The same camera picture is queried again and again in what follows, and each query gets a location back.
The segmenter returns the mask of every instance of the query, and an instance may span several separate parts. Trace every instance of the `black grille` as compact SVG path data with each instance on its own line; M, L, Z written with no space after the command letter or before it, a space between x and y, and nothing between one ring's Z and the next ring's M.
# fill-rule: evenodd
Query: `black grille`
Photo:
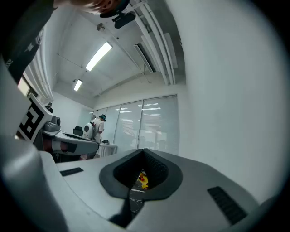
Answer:
M209 188L208 193L232 225L247 216L246 212L221 187Z
M145 153L144 170L150 182L150 188L153 188L166 180L168 177L168 167L155 159L153 156Z

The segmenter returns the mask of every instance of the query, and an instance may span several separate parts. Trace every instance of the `ceiling light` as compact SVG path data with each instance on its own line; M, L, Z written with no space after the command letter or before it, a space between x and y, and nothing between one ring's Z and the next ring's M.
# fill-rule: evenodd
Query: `ceiling light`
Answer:
M151 111L151 110L161 110L160 107L158 108L149 108L149 109L142 109L143 111Z
M154 106L154 105L158 105L158 103L146 104L146 105L143 105L143 106Z
M100 59L108 52L110 51L112 46L105 42L105 44L96 52L96 54L92 57L90 62L87 64L86 69L91 71L92 68L100 61Z
M116 109L117 111L119 111L120 109ZM128 110L128 108L121 108L121 110Z
M76 84L76 86L74 87L74 90L75 90L75 91L78 91L78 88L81 86L81 84L82 84L82 81L81 81L81 80L77 80L77 84Z
M155 130L145 130L145 133L161 134L161 132L158 132L158 131L155 131Z
M144 114L144 115L148 115L148 116L161 116L161 114Z

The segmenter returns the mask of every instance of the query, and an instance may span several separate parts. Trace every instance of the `window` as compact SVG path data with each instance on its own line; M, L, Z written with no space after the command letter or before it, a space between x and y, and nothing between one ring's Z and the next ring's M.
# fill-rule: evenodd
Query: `window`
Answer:
M116 127L114 144L118 152L137 148L142 101L121 105Z
M108 107L106 112L106 122L104 126L104 131L101 134L101 140L108 140L110 143L114 141L114 135L119 115L120 105Z
M176 96L152 98L94 111L106 115L101 140L117 152L149 148L178 155L179 115Z
M176 96L143 101L138 148L178 154L179 116Z

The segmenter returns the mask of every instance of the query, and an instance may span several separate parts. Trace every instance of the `pipe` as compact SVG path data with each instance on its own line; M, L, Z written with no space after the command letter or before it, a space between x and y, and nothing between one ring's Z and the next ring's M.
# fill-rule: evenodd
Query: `pipe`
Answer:
M46 41L46 27L43 29L43 40ZM48 75L46 70L46 61L45 61L45 43L42 43L39 48L39 52L36 53L36 61L38 64L39 71L41 73L40 77L43 80L43 87L45 88L46 94L49 98L53 99L53 93L48 81Z
M145 38L147 39L147 42L149 43L150 47L151 47L151 50L156 58L156 61L157 61L157 64L159 66L159 69L161 71L161 74L162 74L162 77L164 79L164 82L165 82L165 85L168 85L168 80L167 80L167 77L166 77L166 74L165 74L165 70L164 70L164 67L163 67L163 64L162 64L162 61L160 59L160 56L157 52L157 49L153 43L153 40L152 38L150 37L146 27L144 26L142 20L139 18L138 14L135 12L136 14L136 18L135 18L135 22L138 24L140 30L142 31L143 35L145 36Z
M171 71L171 68L170 68L169 61L168 61L167 53L165 51L165 48L164 48L164 45L162 43L161 37L159 35L159 32L157 30L157 27L155 26L155 24L154 24L150 14L149 14L149 12L145 8L145 6L143 6L143 5L140 6L140 10L142 11L143 15L147 19L147 21L149 23L149 26L151 27L152 32L153 32L154 36L156 37L157 43L158 43L158 45L160 47L160 50L161 50L161 53L162 53L162 56L163 56L163 59L164 59L164 62L165 62L167 73L169 75L170 84L173 85L172 71Z
M174 70L173 70L173 63L172 63L172 58L171 58L171 54L170 54L170 50L167 44L167 40L164 36L163 30L160 27L160 24L158 22L158 20L155 17L154 12L151 10L151 8L149 7L149 5L147 3L144 4L144 6L146 7L146 9L148 10L149 14L151 15L151 17L153 18L153 21L155 22L160 34L161 34L161 38L163 39L167 54L168 54L168 58L169 58L169 63L170 63L170 67L171 67L171 72L172 72L172 76L173 76L173 83L175 84L175 74L174 74Z

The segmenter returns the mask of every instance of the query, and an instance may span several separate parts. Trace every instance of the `white shirt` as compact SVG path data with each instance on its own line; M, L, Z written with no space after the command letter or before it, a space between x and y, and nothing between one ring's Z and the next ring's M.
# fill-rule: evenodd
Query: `white shirt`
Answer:
M101 141L101 134L99 131L104 130L104 122L99 118L95 118L92 122L95 125L95 140L99 143Z

